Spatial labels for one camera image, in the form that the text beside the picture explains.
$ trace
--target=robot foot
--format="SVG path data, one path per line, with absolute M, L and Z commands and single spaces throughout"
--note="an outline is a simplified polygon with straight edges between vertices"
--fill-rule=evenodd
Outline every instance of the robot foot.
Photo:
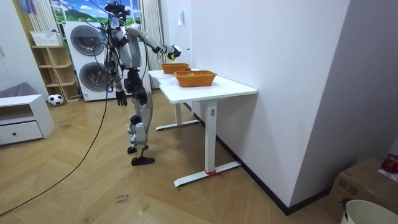
M 131 161 L 132 166 L 139 166 L 139 165 L 148 165 L 155 162 L 154 158 L 141 156 L 140 158 L 133 158 Z
M 148 149 L 149 148 L 149 146 L 148 145 L 146 145 L 144 148 L 143 148 L 143 150 L 146 150 L 146 149 Z M 137 149 L 135 148 L 135 147 L 129 147 L 128 149 L 127 149 L 127 153 L 128 154 L 133 154 L 133 153 L 136 153 L 137 152 Z

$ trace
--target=robot knee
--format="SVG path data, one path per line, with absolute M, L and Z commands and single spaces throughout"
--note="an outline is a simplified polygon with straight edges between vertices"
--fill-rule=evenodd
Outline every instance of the robot knee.
M 136 114 L 134 114 L 130 117 L 130 123 L 132 125 L 136 125 L 136 124 L 140 123 L 141 121 L 142 121 L 141 118 Z

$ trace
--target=window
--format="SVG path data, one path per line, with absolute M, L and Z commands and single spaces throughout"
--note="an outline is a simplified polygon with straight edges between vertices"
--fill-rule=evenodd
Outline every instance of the window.
M 92 0 L 101 9 L 104 9 L 110 0 Z M 140 0 L 117 0 L 126 6 L 126 10 L 130 10 L 130 16 L 127 17 L 126 25 L 135 21 L 141 24 L 141 7 Z M 89 0 L 50 0 L 57 22 L 62 21 L 81 21 L 83 19 L 88 22 L 106 22 L 108 16 L 106 12 L 95 6 Z

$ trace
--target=baseboard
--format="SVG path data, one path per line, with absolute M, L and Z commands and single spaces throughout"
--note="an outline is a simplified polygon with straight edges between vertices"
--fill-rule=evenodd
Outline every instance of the baseboard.
M 184 105 L 188 108 L 188 110 L 191 111 L 191 107 L 184 103 Z M 197 115 L 193 114 L 194 117 L 196 117 L 197 120 L 200 121 L 200 123 L 203 126 L 206 126 L 205 122 Z M 297 203 L 291 207 L 286 206 L 281 199 L 279 199 L 278 196 L 246 165 L 241 158 L 239 158 L 238 155 L 235 154 L 235 152 L 232 151 L 230 147 L 228 147 L 225 142 L 216 135 L 216 140 L 218 143 L 220 143 L 224 149 L 234 158 L 234 160 L 238 161 L 241 164 L 241 167 L 250 175 L 251 178 L 260 186 L 260 188 L 268 195 L 269 198 L 279 207 L 279 209 L 285 214 L 285 215 L 290 215 L 298 210 L 300 210 L 303 207 L 306 207 L 307 205 L 310 205 L 313 202 L 316 202 L 317 200 L 327 196 L 330 193 L 330 189 L 324 190 L 320 192 L 319 194 L 316 194 L 300 203 Z

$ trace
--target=red tag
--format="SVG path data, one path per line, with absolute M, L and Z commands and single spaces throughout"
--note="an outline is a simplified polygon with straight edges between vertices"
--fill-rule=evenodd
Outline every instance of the red tag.
M 222 174 L 217 173 L 216 171 L 213 171 L 213 172 L 207 172 L 207 171 L 205 171 L 205 173 L 206 173 L 207 175 L 218 175 L 218 176 L 220 176 L 220 177 L 224 177 Z

